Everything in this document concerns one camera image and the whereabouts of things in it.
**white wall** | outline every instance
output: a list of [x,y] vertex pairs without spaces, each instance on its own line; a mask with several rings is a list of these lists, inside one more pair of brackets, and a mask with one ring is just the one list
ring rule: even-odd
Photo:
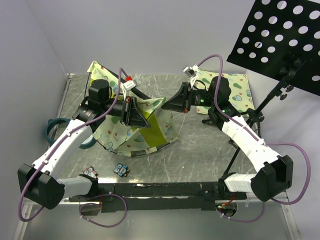
[[[92,60],[131,73],[181,73],[226,60],[254,0],[26,0],[67,73]],[[204,67],[217,71],[218,61]],[[245,73],[225,63],[226,73]]]
[[[257,107],[278,81],[247,71],[254,106]],[[303,240],[320,239],[320,96],[295,88],[285,100],[274,98],[262,111],[262,137],[266,142],[289,142],[301,146],[311,162],[311,180],[304,197],[292,205],[295,221]],[[272,147],[281,155],[289,155],[294,162],[292,187],[287,191],[292,201],[300,194],[306,180],[306,162],[302,154],[289,146]]]
[[44,127],[66,83],[45,34],[24,0],[0,1],[0,239],[12,238],[20,196],[17,170],[46,150]]

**black joint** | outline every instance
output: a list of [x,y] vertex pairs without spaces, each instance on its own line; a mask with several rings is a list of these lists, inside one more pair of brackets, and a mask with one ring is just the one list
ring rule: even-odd
[[291,85],[289,85],[289,86],[286,88],[285,91],[286,91],[287,93],[289,93],[289,92],[291,92],[293,89],[294,89],[294,87],[291,86]]
[[302,61],[299,58],[293,62],[293,66],[295,68],[300,68],[301,64],[302,64]]
[[251,179],[251,188],[258,199],[266,202],[291,187],[294,162],[286,155],[264,165]]
[[223,176],[220,177],[218,180],[218,192],[223,198],[228,198],[228,197],[226,197],[226,195],[229,196],[229,194],[231,194],[231,192],[229,191],[229,189],[225,183],[225,180],[233,174],[236,174],[236,172],[230,172],[227,174],[223,174]]
[[[18,180],[21,192],[35,172],[35,168],[26,164],[23,164],[18,169]],[[24,196],[47,209],[53,209],[62,200],[64,194],[65,186],[63,184],[58,183],[48,174],[39,171]]]
[[195,74],[195,71],[194,71],[193,69],[190,69],[188,72],[189,72],[192,76]]
[[288,94],[281,94],[280,95],[280,100],[285,100],[287,98]]
[[281,75],[287,75],[288,74],[288,70],[287,70],[287,68],[285,68],[285,67],[283,67],[283,68],[281,68],[281,70],[280,70],[280,72],[279,72]]
[[210,126],[213,126],[213,125],[214,125],[214,124],[211,122],[210,119],[203,119],[201,122],[202,122],[203,124],[210,125]]
[[250,118],[250,121],[252,123],[257,123],[258,121],[262,122],[265,119],[265,117],[261,111],[256,113],[256,111],[253,110],[252,108],[248,108],[246,111],[247,111],[249,118]]

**tripod leg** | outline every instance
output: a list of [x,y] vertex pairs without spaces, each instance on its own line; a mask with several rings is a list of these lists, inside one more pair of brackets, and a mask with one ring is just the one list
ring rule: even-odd
[[234,146],[235,148],[238,148],[238,145],[231,138],[229,139],[228,143]]
[[261,122],[258,120],[256,125],[257,125],[257,134],[258,134],[259,138],[261,138]]
[[[250,122],[249,127],[252,128],[252,126],[254,125],[253,121],[250,121],[250,119],[247,120],[247,123]],[[238,147],[233,155],[233,157],[231,158],[231,161],[229,162],[228,167],[226,168],[226,170],[224,171],[223,175],[227,175],[229,173],[229,170],[232,166],[232,164],[234,164],[236,157],[238,156],[239,152],[240,152],[241,148]]]
[[238,147],[238,148],[235,150],[235,153],[234,153],[231,161],[229,162],[228,167],[227,167],[226,170],[224,171],[223,175],[227,175],[227,174],[229,173],[229,170],[230,170],[232,164],[234,164],[234,161],[236,160],[236,157],[238,156],[238,153],[240,152],[240,150],[241,150],[240,147]]

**cloth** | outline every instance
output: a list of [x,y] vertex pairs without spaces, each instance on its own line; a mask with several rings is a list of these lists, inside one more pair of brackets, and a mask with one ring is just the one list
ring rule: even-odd
[[[204,70],[198,70],[198,78],[197,80],[202,81],[203,84],[200,82],[196,82],[196,87],[199,89],[206,89],[209,88],[211,80],[218,76],[218,73],[209,72]],[[240,113],[245,112],[248,108],[255,109],[251,91],[249,88],[249,80],[246,74],[222,74],[223,77],[228,79],[229,87],[231,89],[231,94],[229,96],[230,103],[237,109]],[[197,106],[196,112],[198,114],[208,114],[208,106]]]
[[[108,80],[115,95],[118,79],[96,61],[90,65],[90,84],[97,79]],[[131,91],[129,96],[137,97]],[[175,141],[178,130],[171,111],[161,109],[166,98],[143,100],[137,97],[138,108],[151,124],[151,128],[136,128],[120,123],[119,116],[107,115],[105,121],[93,133],[93,137],[109,151],[119,155],[131,156],[134,152],[144,151],[147,154],[157,151],[157,147]]]

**table surface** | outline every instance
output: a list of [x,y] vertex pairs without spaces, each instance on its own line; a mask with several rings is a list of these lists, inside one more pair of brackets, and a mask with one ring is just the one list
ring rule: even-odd
[[[187,82],[185,74],[134,74],[138,88],[151,98],[171,98]],[[84,98],[88,75],[74,75],[70,80],[60,117],[71,118]],[[88,149],[78,149],[60,175],[61,179],[76,177],[89,166],[98,173],[100,183],[164,183],[164,182],[214,182],[227,168],[235,147],[228,136],[215,126],[201,122],[206,115],[197,114],[191,107],[188,114],[173,112],[178,140],[157,152],[139,157],[113,154],[96,143]],[[56,138],[62,129],[56,131]],[[113,169],[121,163],[130,168],[127,177],[120,177]],[[243,152],[236,158],[230,172],[255,173]]]

